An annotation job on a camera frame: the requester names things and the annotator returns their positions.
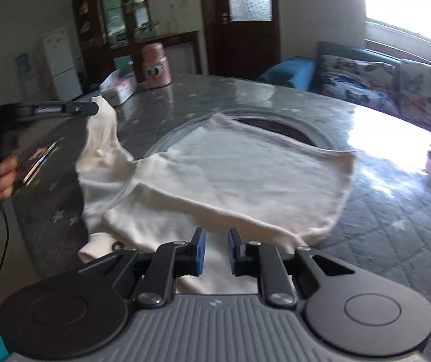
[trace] pink container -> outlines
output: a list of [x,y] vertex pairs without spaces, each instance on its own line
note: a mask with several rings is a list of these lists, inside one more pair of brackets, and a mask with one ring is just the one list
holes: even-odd
[[142,68],[150,88],[166,86],[172,82],[169,61],[161,43],[152,43],[142,49]]

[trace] person's hand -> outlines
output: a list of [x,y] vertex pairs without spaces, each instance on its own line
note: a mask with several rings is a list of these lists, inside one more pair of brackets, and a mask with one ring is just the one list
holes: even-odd
[[16,155],[9,155],[0,163],[0,201],[6,200],[13,194],[17,166]]

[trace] glass cabinet door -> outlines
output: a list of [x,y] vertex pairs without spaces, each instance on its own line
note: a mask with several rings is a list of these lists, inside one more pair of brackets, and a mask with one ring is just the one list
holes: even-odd
[[110,47],[128,44],[122,0],[101,0]]
[[146,40],[159,35],[158,24],[150,21],[147,0],[123,1],[127,22],[130,22],[129,29],[132,30],[133,28],[135,41]]

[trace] ribbed gray surface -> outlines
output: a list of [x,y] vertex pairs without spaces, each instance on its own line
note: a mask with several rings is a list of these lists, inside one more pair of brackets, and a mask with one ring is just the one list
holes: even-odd
[[[114,342],[73,362],[343,362],[294,313],[256,295],[178,295],[162,309],[139,312]],[[402,362],[424,361],[413,354]],[[12,355],[8,362],[28,362]]]

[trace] wooden door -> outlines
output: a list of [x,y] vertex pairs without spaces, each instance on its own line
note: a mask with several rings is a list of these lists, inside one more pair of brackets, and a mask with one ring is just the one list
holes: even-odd
[[209,73],[256,79],[280,62],[278,0],[202,0]]

